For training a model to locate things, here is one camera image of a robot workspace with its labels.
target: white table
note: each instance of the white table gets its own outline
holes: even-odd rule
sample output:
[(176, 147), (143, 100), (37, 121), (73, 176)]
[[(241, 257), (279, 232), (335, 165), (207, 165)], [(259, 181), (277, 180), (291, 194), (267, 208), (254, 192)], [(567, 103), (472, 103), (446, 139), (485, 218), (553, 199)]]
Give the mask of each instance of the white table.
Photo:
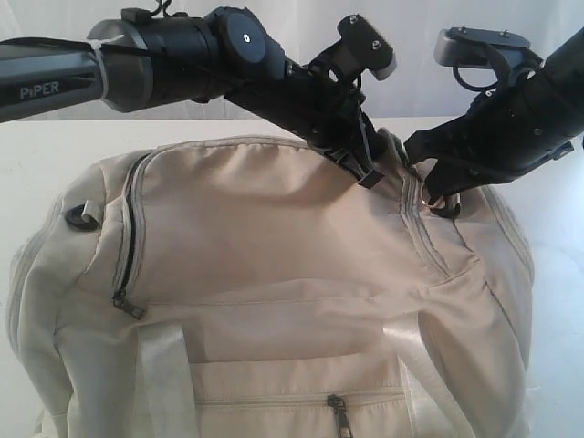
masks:
[[(444, 119), (375, 120), (406, 139)], [(51, 121), (0, 125), (0, 281), (12, 254), (42, 224), (50, 201), (94, 161), (178, 141), (289, 134), (261, 120)], [(536, 437), (584, 430), (584, 154), (549, 164), (501, 192), (537, 264), (532, 381)], [(0, 289), (4, 325), (7, 287)], [(0, 438), (27, 436), (39, 400), (0, 330)]]

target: zipper pull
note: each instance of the zipper pull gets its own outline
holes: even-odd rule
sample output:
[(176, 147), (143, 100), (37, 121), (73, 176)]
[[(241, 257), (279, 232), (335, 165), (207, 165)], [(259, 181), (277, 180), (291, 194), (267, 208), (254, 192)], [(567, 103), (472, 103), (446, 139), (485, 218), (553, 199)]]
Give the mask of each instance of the zipper pull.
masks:
[(146, 310), (143, 308), (133, 305), (130, 303), (128, 299), (125, 297), (126, 294), (120, 294), (120, 297), (113, 298), (113, 305), (114, 307), (118, 308), (124, 313), (127, 313), (133, 318), (142, 319), (146, 314)]
[(354, 438), (347, 416), (347, 403), (337, 395), (329, 395), (327, 405), (334, 409), (339, 438)]

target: white surface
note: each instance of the white surface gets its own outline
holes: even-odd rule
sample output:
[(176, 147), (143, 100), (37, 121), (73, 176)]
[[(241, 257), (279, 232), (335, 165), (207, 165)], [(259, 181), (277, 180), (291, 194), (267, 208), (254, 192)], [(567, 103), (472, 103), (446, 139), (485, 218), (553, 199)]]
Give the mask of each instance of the white surface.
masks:
[[(152, 10), (153, 0), (0, 0), (0, 39), (63, 37), (83, 39), (98, 21), (119, 18), (122, 7)], [(445, 116), (465, 112), (473, 93), (456, 84), (449, 68), (438, 66), (433, 49), (442, 28), (509, 29), (547, 57), (582, 28), (582, 0), (175, 0), (172, 11), (206, 16), (217, 6), (247, 6), (289, 57), (308, 63), (339, 40), (337, 23), (360, 13), (394, 47), (398, 70), (383, 84), (368, 73), (364, 90), (372, 117)], [(465, 74), (476, 84), (492, 74)], [(41, 119), (241, 119), (245, 111), (217, 100), (206, 106), (177, 104), (141, 113), (118, 114), (93, 102)]]
[[(376, 120), (406, 139), (443, 119)], [(288, 135), (261, 120), (15, 122), (0, 125), (0, 281), (12, 254), (42, 224), (50, 201), (94, 161), (136, 149), (239, 134)], [(584, 154), (502, 188), (537, 264), (532, 354), (537, 438), (582, 436), (584, 418)], [(0, 290), (4, 326), (5, 286)], [(39, 401), (0, 330), (0, 438), (26, 436)]]

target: beige bag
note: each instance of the beige bag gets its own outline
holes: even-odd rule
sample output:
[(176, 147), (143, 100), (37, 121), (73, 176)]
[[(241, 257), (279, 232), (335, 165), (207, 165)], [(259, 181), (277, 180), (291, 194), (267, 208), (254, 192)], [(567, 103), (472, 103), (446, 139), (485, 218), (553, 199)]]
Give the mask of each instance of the beige bag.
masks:
[(13, 269), (37, 436), (527, 435), (516, 222), (488, 188), (434, 216), (380, 167), (366, 190), (303, 143), (239, 138), (89, 168)]

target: bag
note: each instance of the bag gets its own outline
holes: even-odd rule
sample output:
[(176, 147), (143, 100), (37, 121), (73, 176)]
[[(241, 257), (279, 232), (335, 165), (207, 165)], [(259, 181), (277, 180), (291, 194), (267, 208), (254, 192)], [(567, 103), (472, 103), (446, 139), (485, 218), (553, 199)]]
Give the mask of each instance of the bag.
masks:
[[(390, 144), (396, 139), (388, 137)], [(98, 162), (12, 271), (37, 436), (525, 436), (533, 263), (490, 188), (432, 215), (306, 144)]]

